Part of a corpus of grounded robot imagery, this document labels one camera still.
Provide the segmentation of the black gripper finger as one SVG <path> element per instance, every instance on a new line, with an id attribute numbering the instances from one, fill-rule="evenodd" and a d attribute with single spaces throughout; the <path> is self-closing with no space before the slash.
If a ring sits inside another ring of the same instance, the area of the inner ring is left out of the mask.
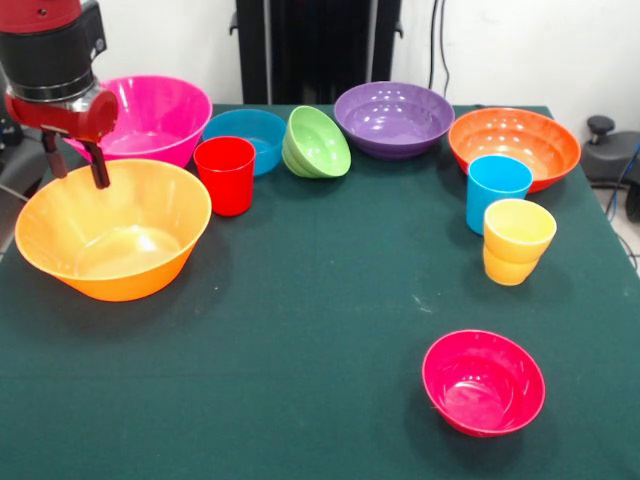
<path id="1" fill-rule="evenodd" d="M 56 133 L 43 130 L 41 133 L 41 144 L 52 174 L 58 179 L 65 178 L 67 175 L 67 167 L 56 145 Z"/>
<path id="2" fill-rule="evenodd" d="M 84 142 L 83 146 L 91 157 L 91 170 L 96 187 L 107 188 L 110 185 L 110 179 L 102 149 L 94 142 Z"/>

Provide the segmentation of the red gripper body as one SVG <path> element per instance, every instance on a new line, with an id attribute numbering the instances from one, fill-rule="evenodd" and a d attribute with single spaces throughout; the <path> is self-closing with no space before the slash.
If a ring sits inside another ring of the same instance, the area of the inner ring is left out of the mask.
<path id="1" fill-rule="evenodd" d="M 116 95 L 94 87 L 73 101 L 39 103 L 5 93 L 10 116 L 18 123 L 76 139 L 99 143 L 115 128 L 118 117 Z"/>

